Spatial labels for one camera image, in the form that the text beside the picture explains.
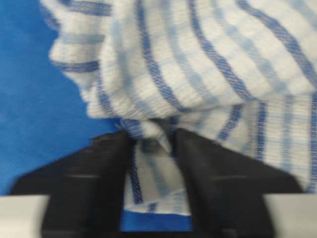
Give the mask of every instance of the cloth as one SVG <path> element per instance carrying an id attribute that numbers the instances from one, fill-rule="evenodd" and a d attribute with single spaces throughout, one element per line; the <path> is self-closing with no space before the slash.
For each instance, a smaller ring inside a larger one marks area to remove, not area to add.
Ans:
<path id="1" fill-rule="evenodd" d="M 188 214 L 169 136 L 185 128 L 317 182 L 317 1 L 41 0 L 50 59 L 92 118 L 138 139 L 125 208 Z"/>

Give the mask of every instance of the blue surface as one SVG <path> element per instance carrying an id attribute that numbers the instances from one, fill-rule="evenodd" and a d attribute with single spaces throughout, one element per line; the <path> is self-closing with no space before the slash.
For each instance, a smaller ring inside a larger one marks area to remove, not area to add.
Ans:
<path id="1" fill-rule="evenodd" d="M 37 0 L 0 1 L 0 195 L 14 179 L 115 131 L 86 116 L 76 86 L 48 60 L 57 37 Z M 189 217 L 123 213 L 126 231 L 189 230 Z"/>

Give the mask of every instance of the wrinkled fabric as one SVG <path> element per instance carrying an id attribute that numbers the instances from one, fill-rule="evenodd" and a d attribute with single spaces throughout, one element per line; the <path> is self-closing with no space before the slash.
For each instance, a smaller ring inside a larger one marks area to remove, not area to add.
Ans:
<path id="1" fill-rule="evenodd" d="M 50 59 L 92 118 L 138 140 L 125 208 L 188 214 L 170 137 L 185 128 L 317 182 L 315 0 L 41 0 Z"/>

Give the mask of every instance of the white towel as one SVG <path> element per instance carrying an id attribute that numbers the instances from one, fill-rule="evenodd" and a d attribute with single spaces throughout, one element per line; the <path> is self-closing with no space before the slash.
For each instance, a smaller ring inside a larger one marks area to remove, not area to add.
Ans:
<path id="1" fill-rule="evenodd" d="M 126 209 L 189 213 L 167 139 L 180 127 L 316 192 L 316 0 L 41 2 L 88 115 L 139 140 Z"/>

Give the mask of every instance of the blue fabric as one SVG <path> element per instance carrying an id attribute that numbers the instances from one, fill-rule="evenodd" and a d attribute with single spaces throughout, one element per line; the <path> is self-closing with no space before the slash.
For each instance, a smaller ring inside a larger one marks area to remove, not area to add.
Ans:
<path id="1" fill-rule="evenodd" d="M 110 16 L 111 5 L 89 1 L 75 1 L 70 5 L 70 11 L 81 12 L 93 16 Z"/>
<path id="2" fill-rule="evenodd" d="M 115 120 L 89 119 L 76 86 L 48 60 L 57 33 L 35 0 L 0 1 L 0 195 L 14 180 L 115 131 Z M 188 230 L 189 217 L 123 213 L 122 228 Z"/>

